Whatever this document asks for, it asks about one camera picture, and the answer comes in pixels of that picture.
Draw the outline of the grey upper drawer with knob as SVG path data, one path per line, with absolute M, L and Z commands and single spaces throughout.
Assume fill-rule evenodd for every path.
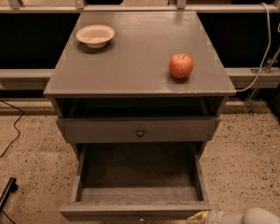
M 211 140 L 219 117 L 58 119 L 67 143 L 153 143 Z

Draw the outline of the grey wooden drawer cabinet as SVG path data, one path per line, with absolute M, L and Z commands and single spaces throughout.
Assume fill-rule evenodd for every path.
M 116 35 L 102 49 L 69 38 L 44 91 L 58 119 L 219 117 L 235 93 L 194 12 L 83 13 L 76 27 L 92 23 Z M 194 64 L 183 79 L 169 71 L 179 53 Z

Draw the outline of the red apple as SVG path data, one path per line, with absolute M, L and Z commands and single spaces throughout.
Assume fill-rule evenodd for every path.
M 187 78 L 193 70 L 193 60 L 186 53 L 175 54 L 169 62 L 170 74 L 177 79 Z

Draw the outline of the black metal stand leg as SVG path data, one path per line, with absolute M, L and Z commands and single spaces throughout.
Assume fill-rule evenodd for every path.
M 11 193 L 14 193 L 18 189 L 17 179 L 15 177 L 11 177 L 6 187 L 3 190 L 3 193 L 0 196 L 0 215 L 4 212 L 4 206 L 7 203 L 8 197 Z

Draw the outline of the white shallow bowl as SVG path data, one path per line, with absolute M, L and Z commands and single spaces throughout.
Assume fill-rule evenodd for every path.
M 115 35 L 115 31 L 106 25 L 89 25 L 80 29 L 76 38 L 79 42 L 86 44 L 89 48 L 103 48 Z

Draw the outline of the metal bracket strut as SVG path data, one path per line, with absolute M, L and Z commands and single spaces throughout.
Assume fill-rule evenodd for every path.
M 258 77 L 261 74 L 267 74 L 271 68 L 273 67 L 273 65 L 276 63 L 278 56 L 280 55 L 280 46 L 277 49 L 276 53 L 274 54 L 274 56 L 267 62 L 267 64 L 259 69 L 259 73 L 258 73 Z M 247 98 L 245 99 L 245 108 L 246 111 L 248 112 L 249 115 L 253 115 L 253 108 L 252 108 L 252 103 L 255 100 L 256 96 L 259 93 L 259 89 L 253 89 L 247 96 Z

